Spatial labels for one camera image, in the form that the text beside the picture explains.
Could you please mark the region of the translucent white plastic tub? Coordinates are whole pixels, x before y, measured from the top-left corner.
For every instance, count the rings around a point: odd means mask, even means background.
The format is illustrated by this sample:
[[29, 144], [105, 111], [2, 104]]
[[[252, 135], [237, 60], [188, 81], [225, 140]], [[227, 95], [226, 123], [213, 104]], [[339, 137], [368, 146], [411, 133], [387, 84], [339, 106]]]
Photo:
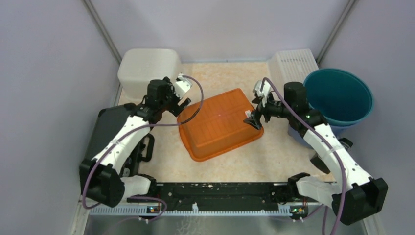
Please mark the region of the translucent white plastic tub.
[[176, 79], [183, 65], [176, 51], [164, 48], [134, 48], [128, 50], [120, 63], [118, 79], [126, 99], [141, 102], [151, 80]]

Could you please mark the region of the white perforated basket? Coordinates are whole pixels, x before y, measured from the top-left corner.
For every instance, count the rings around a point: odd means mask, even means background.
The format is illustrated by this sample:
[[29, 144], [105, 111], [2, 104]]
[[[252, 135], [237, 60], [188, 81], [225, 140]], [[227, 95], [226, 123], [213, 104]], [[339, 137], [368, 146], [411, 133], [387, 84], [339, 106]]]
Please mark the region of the white perforated basket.
[[285, 83], [302, 83], [310, 73], [319, 69], [310, 49], [278, 51], [267, 60], [267, 66], [269, 78], [281, 94]]

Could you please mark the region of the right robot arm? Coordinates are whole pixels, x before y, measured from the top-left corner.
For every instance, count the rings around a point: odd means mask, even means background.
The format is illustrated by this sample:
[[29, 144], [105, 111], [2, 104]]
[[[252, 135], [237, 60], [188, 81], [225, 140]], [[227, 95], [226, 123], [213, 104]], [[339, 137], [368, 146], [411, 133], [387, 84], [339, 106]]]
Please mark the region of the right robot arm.
[[334, 176], [335, 183], [326, 183], [307, 173], [288, 180], [287, 196], [294, 202], [304, 197], [331, 208], [336, 221], [351, 225], [379, 213], [385, 202], [388, 185], [384, 179], [373, 178], [362, 169], [338, 140], [323, 114], [311, 108], [307, 89], [300, 82], [288, 82], [279, 94], [275, 85], [263, 78], [256, 82], [251, 111], [245, 123], [257, 130], [261, 121], [272, 117], [288, 120], [289, 126], [309, 144], [318, 159]]

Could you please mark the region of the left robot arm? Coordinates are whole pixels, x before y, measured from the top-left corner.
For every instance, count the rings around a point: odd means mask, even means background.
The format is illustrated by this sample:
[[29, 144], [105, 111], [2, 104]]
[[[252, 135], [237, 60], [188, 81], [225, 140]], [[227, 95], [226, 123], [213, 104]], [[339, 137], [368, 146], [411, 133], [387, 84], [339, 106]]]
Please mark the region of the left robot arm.
[[135, 183], [139, 185], [135, 194], [144, 202], [155, 200], [157, 189], [149, 178], [139, 175], [123, 177], [122, 170], [136, 146], [154, 127], [161, 125], [159, 121], [165, 111], [177, 117], [191, 102], [184, 96], [193, 82], [194, 78], [183, 74], [175, 82], [168, 77], [149, 82], [142, 102], [133, 105], [117, 133], [94, 157], [81, 162], [79, 174], [84, 208], [92, 209], [86, 204], [88, 198], [113, 208], [124, 198], [132, 196], [127, 185]]

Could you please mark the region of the orange plastic tub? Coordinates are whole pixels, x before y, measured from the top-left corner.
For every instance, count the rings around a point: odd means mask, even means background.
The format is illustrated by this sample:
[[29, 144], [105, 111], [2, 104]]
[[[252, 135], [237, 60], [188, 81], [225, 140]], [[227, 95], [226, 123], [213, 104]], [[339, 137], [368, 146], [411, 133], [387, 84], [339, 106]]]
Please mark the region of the orange plastic tub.
[[240, 88], [187, 106], [178, 116], [179, 134], [192, 160], [203, 162], [262, 137], [245, 124], [253, 106]]

